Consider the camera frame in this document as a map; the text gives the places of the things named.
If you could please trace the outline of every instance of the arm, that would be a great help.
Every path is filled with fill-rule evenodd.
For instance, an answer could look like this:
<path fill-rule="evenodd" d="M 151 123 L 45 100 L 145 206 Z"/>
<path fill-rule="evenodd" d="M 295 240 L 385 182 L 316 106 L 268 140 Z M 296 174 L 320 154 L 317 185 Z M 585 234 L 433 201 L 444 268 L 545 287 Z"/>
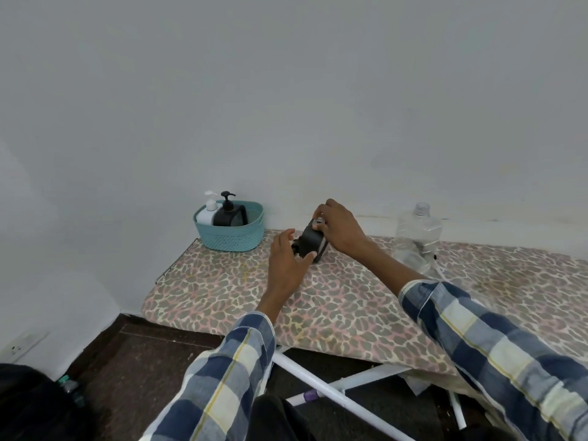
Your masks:
<path fill-rule="evenodd" d="M 526 439 L 588 440 L 588 371 L 448 282 L 423 279 L 369 241 L 347 209 L 329 199 L 315 218 L 333 245 L 370 269 Z"/>
<path fill-rule="evenodd" d="M 215 350 L 188 367 L 182 388 L 140 441 L 243 440 L 263 372 L 276 348 L 273 325 L 315 258 L 294 258 L 294 229 L 276 236 L 269 258 L 268 288 L 255 311 L 241 317 Z"/>

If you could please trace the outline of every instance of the brown floor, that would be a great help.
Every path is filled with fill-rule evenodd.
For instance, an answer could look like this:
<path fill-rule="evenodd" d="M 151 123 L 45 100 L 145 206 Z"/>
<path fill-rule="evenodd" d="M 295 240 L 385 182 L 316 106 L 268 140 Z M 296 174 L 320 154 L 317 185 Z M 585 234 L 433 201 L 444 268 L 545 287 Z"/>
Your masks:
<path fill-rule="evenodd" d="M 68 370 L 84 387 L 86 401 L 97 417 L 96 440 L 138 440 L 177 393 L 188 365 L 221 341 L 221 337 L 211 334 L 119 316 Z M 329 381 L 370 367 L 367 362 L 302 350 L 290 350 L 288 355 Z M 283 398 L 307 388 L 279 367 L 274 367 L 268 382 L 268 393 Z M 415 397 L 402 379 L 387 378 L 348 394 L 416 440 L 449 439 L 456 430 L 447 394 L 437 387 Z M 483 422 L 476 404 L 464 404 L 466 420 Z M 327 399 L 305 404 L 299 410 L 307 417 L 318 441 L 389 439 Z"/>

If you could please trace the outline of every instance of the leopard print fabric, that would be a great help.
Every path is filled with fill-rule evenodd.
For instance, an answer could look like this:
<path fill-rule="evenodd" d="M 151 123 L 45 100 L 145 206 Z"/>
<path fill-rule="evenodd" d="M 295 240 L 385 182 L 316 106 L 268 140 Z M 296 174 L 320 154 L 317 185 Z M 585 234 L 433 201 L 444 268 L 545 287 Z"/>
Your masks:
<path fill-rule="evenodd" d="M 158 280 L 143 315 L 175 328 L 228 333 L 265 290 L 277 233 L 266 231 L 261 244 L 244 253 L 211 251 L 195 241 Z M 393 238 L 372 238 L 392 252 Z M 475 299 L 588 365 L 588 262 L 538 249 L 442 243 L 438 263 Z M 280 345 L 457 375 L 397 298 L 331 247 L 284 306 L 276 337 Z"/>

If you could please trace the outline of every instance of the wall socket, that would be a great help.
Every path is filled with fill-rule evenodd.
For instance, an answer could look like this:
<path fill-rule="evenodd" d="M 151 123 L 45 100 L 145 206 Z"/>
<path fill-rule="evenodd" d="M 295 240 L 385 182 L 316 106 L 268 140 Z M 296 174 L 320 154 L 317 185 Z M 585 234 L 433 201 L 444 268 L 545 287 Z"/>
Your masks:
<path fill-rule="evenodd" d="M 46 329 L 31 328 L 0 351 L 0 363 L 15 363 L 49 335 Z"/>

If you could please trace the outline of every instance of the plaid shirt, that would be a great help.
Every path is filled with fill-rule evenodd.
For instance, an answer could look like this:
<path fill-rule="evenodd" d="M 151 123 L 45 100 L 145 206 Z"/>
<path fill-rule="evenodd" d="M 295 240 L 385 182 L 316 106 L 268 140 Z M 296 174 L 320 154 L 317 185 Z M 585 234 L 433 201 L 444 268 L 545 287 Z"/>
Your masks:
<path fill-rule="evenodd" d="M 588 371 L 446 282 L 411 281 L 399 300 L 465 380 L 528 440 L 588 440 Z M 269 319 L 241 317 L 202 353 L 141 441 L 241 441 L 275 349 Z"/>

